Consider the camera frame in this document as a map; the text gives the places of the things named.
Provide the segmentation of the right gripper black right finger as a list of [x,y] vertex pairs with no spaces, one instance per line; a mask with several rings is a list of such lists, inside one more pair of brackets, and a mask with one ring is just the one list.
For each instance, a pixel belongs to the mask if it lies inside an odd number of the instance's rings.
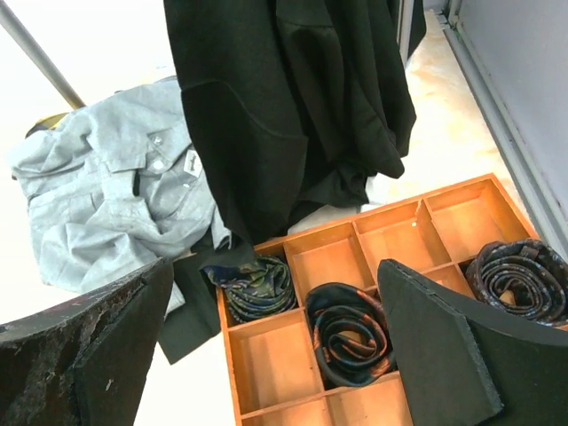
[[567,334],[446,288],[394,259],[377,270],[416,425],[565,425]]

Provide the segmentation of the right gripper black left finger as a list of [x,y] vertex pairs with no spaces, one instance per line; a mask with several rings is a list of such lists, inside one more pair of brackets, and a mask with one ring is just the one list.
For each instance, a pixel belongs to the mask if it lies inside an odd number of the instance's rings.
[[3,425],[135,422],[173,284],[159,259],[1,326]]

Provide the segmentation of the grey button-up shirt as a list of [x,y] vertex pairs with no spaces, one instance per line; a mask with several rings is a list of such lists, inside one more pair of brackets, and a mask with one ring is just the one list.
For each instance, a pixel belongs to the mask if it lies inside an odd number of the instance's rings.
[[28,201],[46,285],[84,294],[225,227],[174,78],[118,91],[27,136],[7,155]]

